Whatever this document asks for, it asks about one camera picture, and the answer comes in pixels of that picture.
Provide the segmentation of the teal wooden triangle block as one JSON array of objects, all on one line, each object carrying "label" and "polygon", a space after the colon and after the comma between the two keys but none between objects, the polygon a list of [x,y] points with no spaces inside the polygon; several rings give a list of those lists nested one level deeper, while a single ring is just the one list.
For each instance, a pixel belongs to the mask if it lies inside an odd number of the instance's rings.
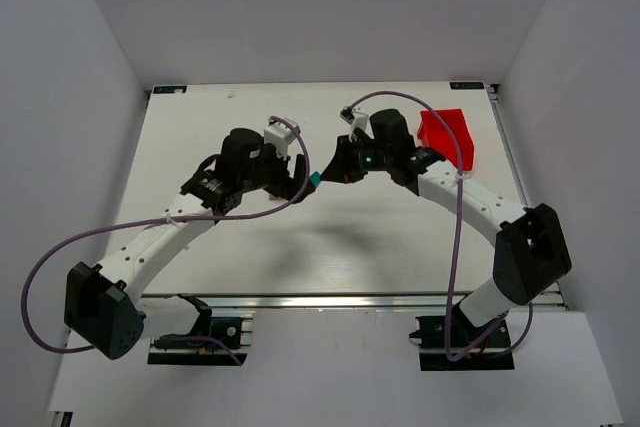
[{"label": "teal wooden triangle block", "polygon": [[314,172],[310,176],[309,181],[314,187],[319,186],[322,181],[321,174],[319,172]]}]

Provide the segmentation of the red plastic bin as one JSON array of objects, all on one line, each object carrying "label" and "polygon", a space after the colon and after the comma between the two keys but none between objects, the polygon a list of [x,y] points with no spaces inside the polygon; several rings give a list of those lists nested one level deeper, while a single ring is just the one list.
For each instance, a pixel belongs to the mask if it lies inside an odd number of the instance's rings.
[{"label": "red plastic bin", "polygon": [[[440,109],[436,113],[447,124],[451,133],[455,136],[461,156],[462,169],[465,173],[471,172],[474,167],[475,145],[470,135],[464,113],[461,109]],[[420,113],[421,122],[418,129],[418,139],[421,144],[443,154],[447,160],[458,167],[458,156],[454,142],[447,129],[428,111]]]}]

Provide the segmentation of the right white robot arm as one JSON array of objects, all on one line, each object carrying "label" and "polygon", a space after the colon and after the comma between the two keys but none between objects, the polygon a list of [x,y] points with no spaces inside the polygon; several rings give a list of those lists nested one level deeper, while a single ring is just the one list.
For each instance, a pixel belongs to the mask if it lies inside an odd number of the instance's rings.
[{"label": "right white robot arm", "polygon": [[503,199],[430,147],[419,147],[396,109],[367,115],[353,107],[340,116],[350,127],[337,140],[325,182],[355,183],[384,171],[397,185],[437,203],[478,231],[494,248],[491,277],[454,308],[475,328],[515,306],[524,306],[564,277],[572,264],[556,211]]}]

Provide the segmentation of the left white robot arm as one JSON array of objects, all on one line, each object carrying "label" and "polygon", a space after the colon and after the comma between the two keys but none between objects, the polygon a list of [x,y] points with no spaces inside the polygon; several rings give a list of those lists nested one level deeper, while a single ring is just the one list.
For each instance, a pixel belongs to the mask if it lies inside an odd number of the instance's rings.
[{"label": "left white robot arm", "polygon": [[311,192],[309,155],[288,168],[288,148],[299,126],[272,117],[262,133],[234,128],[219,153],[205,158],[181,186],[162,217],[93,266],[83,262],[67,276],[65,324],[111,360],[145,338],[207,342],[211,309],[195,296],[145,299],[151,281],[189,244],[222,220],[232,219],[244,195],[263,190],[286,206]]}]

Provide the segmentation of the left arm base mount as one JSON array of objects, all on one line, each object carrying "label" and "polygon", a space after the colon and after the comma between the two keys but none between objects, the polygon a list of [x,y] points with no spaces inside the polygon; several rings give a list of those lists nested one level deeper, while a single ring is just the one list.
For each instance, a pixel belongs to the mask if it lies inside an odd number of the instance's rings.
[{"label": "left arm base mount", "polygon": [[252,344],[254,313],[213,311],[203,327],[189,334],[151,340],[147,363],[162,366],[240,367]]}]

